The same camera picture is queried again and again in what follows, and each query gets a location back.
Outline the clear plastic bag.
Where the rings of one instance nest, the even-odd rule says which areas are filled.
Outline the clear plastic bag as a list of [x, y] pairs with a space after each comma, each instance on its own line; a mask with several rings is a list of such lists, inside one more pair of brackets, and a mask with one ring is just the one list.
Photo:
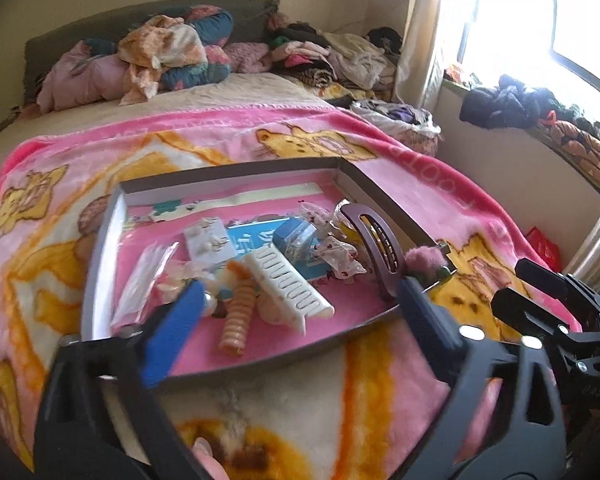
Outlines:
[[152, 243], [143, 250], [122, 289], [112, 315], [112, 328], [140, 322], [152, 289], [178, 246], [176, 240], [169, 245]]

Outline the brown hair barrette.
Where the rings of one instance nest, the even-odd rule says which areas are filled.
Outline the brown hair barrette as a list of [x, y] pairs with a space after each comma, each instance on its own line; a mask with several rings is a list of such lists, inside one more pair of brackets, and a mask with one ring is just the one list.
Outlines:
[[347, 204], [340, 208], [340, 212], [362, 238], [380, 296], [385, 300], [395, 300], [400, 279], [406, 271], [404, 253], [396, 234], [384, 218], [369, 206]]

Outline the floral fabric scrunchie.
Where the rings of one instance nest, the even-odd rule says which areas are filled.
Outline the floral fabric scrunchie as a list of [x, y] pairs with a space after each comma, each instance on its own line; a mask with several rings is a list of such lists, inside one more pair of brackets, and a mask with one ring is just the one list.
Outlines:
[[364, 264], [358, 260], [358, 248], [348, 243], [336, 225], [335, 210], [320, 205], [302, 202], [300, 214], [303, 219], [317, 228], [314, 254], [328, 264], [334, 278], [352, 283], [357, 275], [367, 272]]

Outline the pink cartoon fleece blanket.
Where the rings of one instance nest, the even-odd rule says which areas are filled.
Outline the pink cartoon fleece blanket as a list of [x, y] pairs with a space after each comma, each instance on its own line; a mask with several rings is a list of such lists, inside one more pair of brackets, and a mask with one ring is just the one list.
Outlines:
[[[510, 287], [566, 322], [515, 274], [534, 251], [474, 182], [332, 107], [243, 105], [166, 113], [20, 144], [0, 170], [0, 479], [39, 479], [34, 432], [61, 338], [81, 334], [102, 217], [121, 182], [183, 170], [342, 158], [378, 177], [434, 240], [451, 275], [420, 287], [460, 325], [521, 344], [491, 309]], [[399, 284], [413, 278], [404, 274]], [[114, 380], [100, 388], [125, 453], [148, 461]], [[458, 454], [482, 445], [501, 383], [489, 382]], [[335, 347], [227, 376], [169, 377], [152, 390], [205, 479], [399, 479], [450, 392], [396, 314]]]

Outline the shallow cardboard box tray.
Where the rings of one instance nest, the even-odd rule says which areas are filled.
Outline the shallow cardboard box tray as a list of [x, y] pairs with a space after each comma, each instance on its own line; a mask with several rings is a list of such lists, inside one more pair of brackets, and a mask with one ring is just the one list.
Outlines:
[[433, 244], [378, 177], [342, 158], [121, 182], [96, 238], [81, 334], [141, 327], [151, 385], [283, 364], [392, 318], [405, 253]]

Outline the clear plastic hair claw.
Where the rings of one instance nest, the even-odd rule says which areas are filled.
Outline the clear plastic hair claw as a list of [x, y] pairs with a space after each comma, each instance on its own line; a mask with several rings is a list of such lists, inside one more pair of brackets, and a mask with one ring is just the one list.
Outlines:
[[221, 282], [213, 273], [190, 261], [170, 260], [166, 264], [156, 284], [161, 301], [167, 304], [175, 300], [192, 281], [201, 282], [204, 286], [206, 306], [202, 315], [207, 318], [225, 318], [227, 310], [221, 299]]

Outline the pink fuzzy pompom hair clip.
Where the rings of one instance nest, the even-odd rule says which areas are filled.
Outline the pink fuzzy pompom hair clip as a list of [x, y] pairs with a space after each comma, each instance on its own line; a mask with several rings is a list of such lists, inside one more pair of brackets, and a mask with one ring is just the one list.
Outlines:
[[451, 275], [448, 259], [438, 246], [418, 246], [404, 254], [406, 274], [416, 278], [422, 287], [444, 281]]

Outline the cream white hair comb clip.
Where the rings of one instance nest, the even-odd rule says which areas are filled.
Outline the cream white hair comb clip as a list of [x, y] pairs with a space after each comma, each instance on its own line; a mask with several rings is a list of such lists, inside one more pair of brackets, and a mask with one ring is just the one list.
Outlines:
[[262, 246], [242, 257], [272, 308], [264, 318], [306, 334], [308, 318], [332, 318], [335, 307], [322, 296], [274, 246]]

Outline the beige bed sheet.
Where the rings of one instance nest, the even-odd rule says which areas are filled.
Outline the beige bed sheet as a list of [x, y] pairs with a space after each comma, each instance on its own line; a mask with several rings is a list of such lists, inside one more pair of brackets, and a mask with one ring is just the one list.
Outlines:
[[145, 103], [98, 102], [38, 118], [18, 119], [0, 133], [0, 169], [18, 145], [36, 136], [62, 136], [114, 122], [182, 110], [252, 104], [328, 105], [300, 84], [271, 73], [231, 74], [219, 84], [160, 93]]

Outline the pile of clothes on bed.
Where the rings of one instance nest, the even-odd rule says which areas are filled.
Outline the pile of clothes on bed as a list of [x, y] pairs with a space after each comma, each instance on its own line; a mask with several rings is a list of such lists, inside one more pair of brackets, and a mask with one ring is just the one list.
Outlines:
[[225, 47], [233, 72], [273, 73], [325, 101], [392, 98], [403, 44], [394, 29], [374, 28], [364, 36], [322, 32], [276, 12], [265, 31], [268, 40]]

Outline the dark floral quilt bundle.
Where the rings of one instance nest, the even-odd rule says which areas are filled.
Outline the dark floral quilt bundle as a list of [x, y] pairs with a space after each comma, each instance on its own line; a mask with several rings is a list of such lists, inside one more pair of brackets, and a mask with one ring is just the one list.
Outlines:
[[196, 30], [206, 58], [198, 64], [169, 68], [160, 79], [162, 90], [178, 91], [218, 84], [232, 71], [230, 57], [223, 50], [234, 28], [232, 14], [218, 6], [200, 4], [192, 6], [183, 18]]

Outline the earrings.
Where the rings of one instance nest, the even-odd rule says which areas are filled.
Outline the earrings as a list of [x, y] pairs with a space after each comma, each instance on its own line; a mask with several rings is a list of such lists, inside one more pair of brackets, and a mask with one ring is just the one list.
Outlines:
[[203, 218], [184, 230], [189, 258], [207, 266], [219, 264], [237, 256], [236, 249], [219, 218]]

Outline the orange floral cloth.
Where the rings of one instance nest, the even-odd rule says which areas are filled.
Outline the orange floral cloth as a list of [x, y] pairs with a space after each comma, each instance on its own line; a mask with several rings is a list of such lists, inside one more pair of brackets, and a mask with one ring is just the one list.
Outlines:
[[196, 30], [182, 18], [155, 15], [118, 42], [118, 55], [129, 64], [121, 105], [147, 102], [159, 91], [169, 68], [201, 63], [204, 47]]

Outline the small blue box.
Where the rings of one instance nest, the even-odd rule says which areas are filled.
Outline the small blue box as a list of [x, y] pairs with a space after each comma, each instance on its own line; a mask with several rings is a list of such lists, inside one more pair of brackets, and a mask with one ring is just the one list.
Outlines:
[[302, 218], [289, 218], [273, 233], [274, 246], [291, 263], [309, 258], [317, 228]]

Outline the yellow item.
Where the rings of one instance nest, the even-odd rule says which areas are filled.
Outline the yellow item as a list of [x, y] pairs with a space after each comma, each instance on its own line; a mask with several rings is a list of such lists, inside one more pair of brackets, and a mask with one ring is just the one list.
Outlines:
[[[352, 209], [353, 212], [358, 212], [360, 216], [356, 222], [353, 222], [346, 212]], [[381, 242], [379, 231], [376, 228], [376, 212], [369, 206], [349, 203], [343, 200], [335, 210], [336, 225], [342, 232], [343, 238], [355, 246], [363, 246], [364, 236], [358, 229], [359, 226], [364, 228], [364, 232], [374, 241], [376, 245]]]

